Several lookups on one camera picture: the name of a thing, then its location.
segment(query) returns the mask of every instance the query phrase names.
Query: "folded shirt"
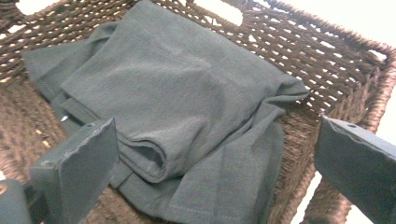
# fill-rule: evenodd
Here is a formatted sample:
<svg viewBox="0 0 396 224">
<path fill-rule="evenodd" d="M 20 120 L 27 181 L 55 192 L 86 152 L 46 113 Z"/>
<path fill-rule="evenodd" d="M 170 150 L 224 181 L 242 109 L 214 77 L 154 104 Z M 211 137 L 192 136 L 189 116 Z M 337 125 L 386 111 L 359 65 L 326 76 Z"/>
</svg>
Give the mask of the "folded shirt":
<svg viewBox="0 0 396 224">
<path fill-rule="evenodd" d="M 183 223 L 265 222 L 283 149 L 274 120 L 307 95 L 301 81 L 148 1 L 86 40 L 23 57 L 70 133 L 115 118 L 112 184 L 138 209 Z"/>
</svg>

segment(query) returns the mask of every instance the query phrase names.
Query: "gray fabric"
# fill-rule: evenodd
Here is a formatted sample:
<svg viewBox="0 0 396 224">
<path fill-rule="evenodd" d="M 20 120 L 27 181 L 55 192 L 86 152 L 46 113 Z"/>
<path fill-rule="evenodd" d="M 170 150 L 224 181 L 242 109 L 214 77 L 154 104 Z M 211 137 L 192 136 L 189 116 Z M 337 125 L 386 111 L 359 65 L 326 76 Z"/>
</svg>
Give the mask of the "gray fabric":
<svg viewBox="0 0 396 224">
<path fill-rule="evenodd" d="M 183 223 L 265 222 L 283 149 L 274 120 L 307 95 L 301 81 L 147 1 L 87 40 L 23 56 L 59 114 L 115 118 L 112 184 L 138 209 Z"/>
</svg>

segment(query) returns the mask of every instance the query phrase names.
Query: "white surface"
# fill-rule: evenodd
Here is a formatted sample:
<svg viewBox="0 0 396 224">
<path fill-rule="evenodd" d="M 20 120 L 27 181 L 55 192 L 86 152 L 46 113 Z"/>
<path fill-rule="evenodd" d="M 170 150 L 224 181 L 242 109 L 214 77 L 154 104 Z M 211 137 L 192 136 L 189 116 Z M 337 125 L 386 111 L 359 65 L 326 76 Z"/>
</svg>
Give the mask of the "white surface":
<svg viewBox="0 0 396 224">
<path fill-rule="evenodd" d="M 203 5 L 214 5 L 212 0 L 197 0 Z M 331 23 L 339 24 L 347 29 L 357 31 L 363 36 L 374 39 L 379 42 L 385 42 L 396 47 L 396 32 L 394 23 L 396 22 L 396 2 L 392 0 L 283 0 L 289 4 L 303 9 L 311 14 L 315 14 L 330 21 Z M 57 0 L 36 0 L 32 3 L 30 0 L 21 0 L 18 3 L 19 8 L 25 14 L 32 14 Z M 210 7 L 211 10 L 216 11 L 218 5 Z M 235 11 L 224 12 L 219 10 L 219 14 L 224 17 L 236 18 L 231 19 L 238 23 L 240 15 Z M 377 135 L 385 140 L 396 145 L 396 132 L 392 131 L 396 124 L 396 118 L 393 116 L 396 113 L 396 93 L 392 94 L 386 114 L 381 120 Z M 300 223 L 304 218 L 304 210 L 312 197 L 315 188 L 317 187 L 321 176 L 316 173 L 315 179 L 312 181 L 308 190 L 307 196 L 304 198 L 301 206 L 298 208 L 298 214 L 292 221 L 293 224 Z M 348 224 L 372 223 L 367 219 L 359 209 L 356 207 L 352 209 L 347 217 Z"/>
<path fill-rule="evenodd" d="M 3 174 L 3 171 L 0 170 L 0 180 L 4 180 L 6 179 L 6 177 Z"/>
</svg>

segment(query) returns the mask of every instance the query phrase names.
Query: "wicker weave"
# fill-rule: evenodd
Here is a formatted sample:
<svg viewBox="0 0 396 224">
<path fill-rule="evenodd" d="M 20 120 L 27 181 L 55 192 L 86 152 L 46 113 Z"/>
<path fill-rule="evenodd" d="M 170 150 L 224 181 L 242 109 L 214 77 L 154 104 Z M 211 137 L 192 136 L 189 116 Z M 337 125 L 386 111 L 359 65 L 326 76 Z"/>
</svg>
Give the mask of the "wicker weave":
<svg viewBox="0 0 396 224">
<path fill-rule="evenodd" d="M 375 132 L 396 83 L 396 50 L 331 25 L 277 1 L 262 6 L 231 0 L 243 13 L 240 26 L 177 0 L 157 4 L 224 35 L 299 79 L 311 91 L 279 121 L 285 155 L 269 223 L 290 223 L 314 176 L 319 114 Z M 13 0 L 0 0 L 0 169 L 26 181 L 27 167 L 65 139 L 52 111 L 27 80 L 21 51 L 86 38 L 98 24 L 117 21 L 132 0 L 62 0 L 25 16 Z M 23 26 L 10 34 L 13 25 Z M 387 56 L 381 61 L 370 51 Z M 319 185 L 304 223 L 344 223 L 350 202 L 326 183 Z M 163 223 L 138 213 L 114 189 L 106 189 L 88 223 Z"/>
</svg>

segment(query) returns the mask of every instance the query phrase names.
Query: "dark gray garment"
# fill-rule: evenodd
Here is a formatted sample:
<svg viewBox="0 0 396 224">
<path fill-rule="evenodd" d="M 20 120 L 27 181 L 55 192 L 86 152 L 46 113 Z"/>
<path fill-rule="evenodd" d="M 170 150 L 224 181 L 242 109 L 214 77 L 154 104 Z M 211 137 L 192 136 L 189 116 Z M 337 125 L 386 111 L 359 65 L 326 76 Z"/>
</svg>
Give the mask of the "dark gray garment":
<svg viewBox="0 0 396 224">
<path fill-rule="evenodd" d="M 274 120 L 279 105 L 307 95 L 303 83 L 147 1 L 106 28 L 95 31 L 101 41 L 24 58 L 46 97 L 62 98 L 59 114 L 116 119 L 123 163 L 113 186 L 176 222 L 265 222 L 283 149 Z"/>
</svg>

